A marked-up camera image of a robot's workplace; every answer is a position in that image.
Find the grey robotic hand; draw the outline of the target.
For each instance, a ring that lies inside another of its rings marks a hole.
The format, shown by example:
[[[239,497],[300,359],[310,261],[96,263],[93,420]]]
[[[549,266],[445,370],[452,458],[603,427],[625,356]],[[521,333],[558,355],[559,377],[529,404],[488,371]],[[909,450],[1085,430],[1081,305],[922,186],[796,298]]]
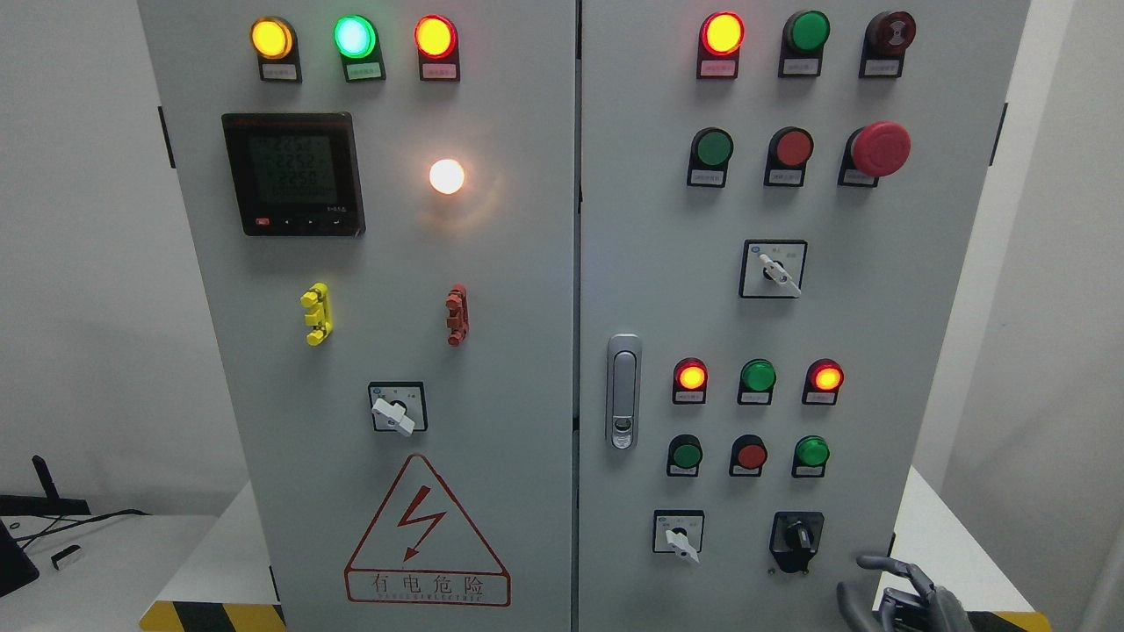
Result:
[[[883,589],[878,610],[870,610],[850,584],[839,583],[840,616],[852,631],[895,631],[898,623],[914,625],[919,631],[972,631],[971,620],[955,594],[933,583],[918,565],[879,556],[858,556],[856,565],[868,571],[906,578],[915,593]]]

